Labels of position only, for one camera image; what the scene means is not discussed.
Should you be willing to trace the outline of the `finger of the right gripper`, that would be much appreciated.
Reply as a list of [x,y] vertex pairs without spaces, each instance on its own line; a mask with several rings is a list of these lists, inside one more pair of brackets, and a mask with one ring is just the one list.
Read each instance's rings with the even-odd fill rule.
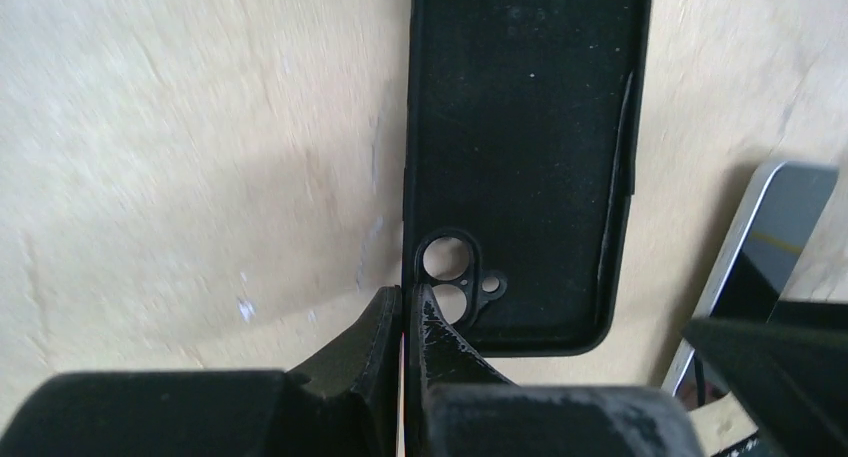
[[766,322],[698,318],[683,335],[757,426],[720,455],[846,455],[846,305],[780,301]]

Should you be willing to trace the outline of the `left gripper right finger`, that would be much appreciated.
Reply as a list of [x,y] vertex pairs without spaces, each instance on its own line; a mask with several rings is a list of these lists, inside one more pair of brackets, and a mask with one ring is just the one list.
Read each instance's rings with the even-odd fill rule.
[[519,386],[449,324],[428,284],[408,294],[409,456],[700,456],[688,414],[628,386]]

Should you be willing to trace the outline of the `silver-edged black phone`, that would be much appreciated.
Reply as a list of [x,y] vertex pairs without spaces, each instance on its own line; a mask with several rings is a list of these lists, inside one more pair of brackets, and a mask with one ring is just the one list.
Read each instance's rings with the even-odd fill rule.
[[834,166],[770,161],[754,171],[693,318],[766,322],[836,186]]

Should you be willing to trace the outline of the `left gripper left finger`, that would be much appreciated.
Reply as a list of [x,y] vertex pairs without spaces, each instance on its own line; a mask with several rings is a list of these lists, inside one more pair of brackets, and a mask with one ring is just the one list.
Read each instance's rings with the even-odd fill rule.
[[79,372],[21,405],[5,456],[391,456],[401,297],[360,317],[291,370]]

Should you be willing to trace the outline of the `black phone case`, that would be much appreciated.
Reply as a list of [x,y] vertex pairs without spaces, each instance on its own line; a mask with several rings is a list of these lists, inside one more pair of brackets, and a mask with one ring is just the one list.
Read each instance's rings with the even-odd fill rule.
[[611,327],[652,0],[412,0],[401,285],[462,242],[456,322],[487,357],[569,356]]

